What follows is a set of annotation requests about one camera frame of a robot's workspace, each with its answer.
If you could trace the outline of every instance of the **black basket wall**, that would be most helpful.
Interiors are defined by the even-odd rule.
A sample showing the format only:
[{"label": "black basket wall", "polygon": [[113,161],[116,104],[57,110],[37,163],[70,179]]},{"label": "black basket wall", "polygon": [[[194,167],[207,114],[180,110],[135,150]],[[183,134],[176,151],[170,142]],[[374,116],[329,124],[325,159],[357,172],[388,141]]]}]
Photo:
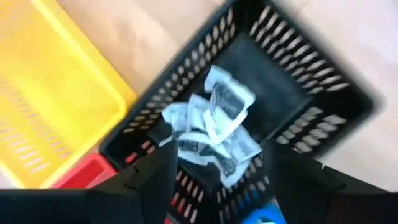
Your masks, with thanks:
[{"label": "black basket wall", "polygon": [[[170,135],[161,111],[192,93],[203,95],[212,65],[228,70],[256,94],[243,125],[257,142],[268,139],[314,156],[347,136],[373,110],[349,75],[271,1],[230,0],[101,145],[113,166],[123,169],[158,150],[158,142]],[[172,213],[181,223],[239,220],[272,196],[262,166],[258,157],[234,187],[218,184],[209,191],[180,165]]]}]

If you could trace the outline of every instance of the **blue object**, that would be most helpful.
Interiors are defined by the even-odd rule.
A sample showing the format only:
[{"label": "blue object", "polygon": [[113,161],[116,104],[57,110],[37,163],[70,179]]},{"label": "blue object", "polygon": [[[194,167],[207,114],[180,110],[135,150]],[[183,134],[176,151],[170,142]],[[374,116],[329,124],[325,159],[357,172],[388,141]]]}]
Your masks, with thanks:
[{"label": "blue object", "polygon": [[253,211],[252,214],[243,221],[243,224],[257,224],[257,221],[262,218],[268,219],[275,224],[286,224],[282,212],[272,203],[268,203],[263,209]]}]

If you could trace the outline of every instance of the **beige floor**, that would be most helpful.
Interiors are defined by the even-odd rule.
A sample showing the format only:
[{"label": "beige floor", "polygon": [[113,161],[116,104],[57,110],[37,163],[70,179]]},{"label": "beige floor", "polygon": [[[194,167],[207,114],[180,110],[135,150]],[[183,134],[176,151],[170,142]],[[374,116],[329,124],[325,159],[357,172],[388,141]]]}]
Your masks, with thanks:
[{"label": "beige floor", "polygon": [[[137,92],[224,0],[59,0]],[[398,4],[394,0],[280,0],[357,79],[383,100],[381,112],[321,158],[387,190],[398,190]]]}]

